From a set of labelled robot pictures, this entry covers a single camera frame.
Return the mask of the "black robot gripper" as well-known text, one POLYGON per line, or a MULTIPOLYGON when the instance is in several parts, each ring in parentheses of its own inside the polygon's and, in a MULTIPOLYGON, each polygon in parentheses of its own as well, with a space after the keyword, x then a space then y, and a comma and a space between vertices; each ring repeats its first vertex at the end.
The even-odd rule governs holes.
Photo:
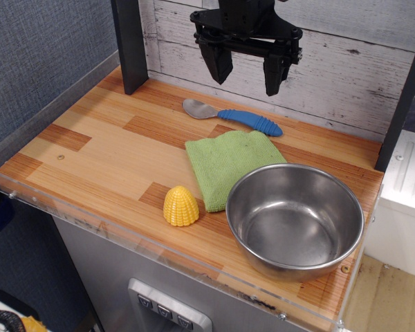
POLYGON ((219 84, 233 70, 232 52, 265 57, 266 94, 274 96, 291 64, 302 57, 303 32, 275 12, 274 1, 220 1, 217 9, 194 11, 190 20, 207 69, 219 84))

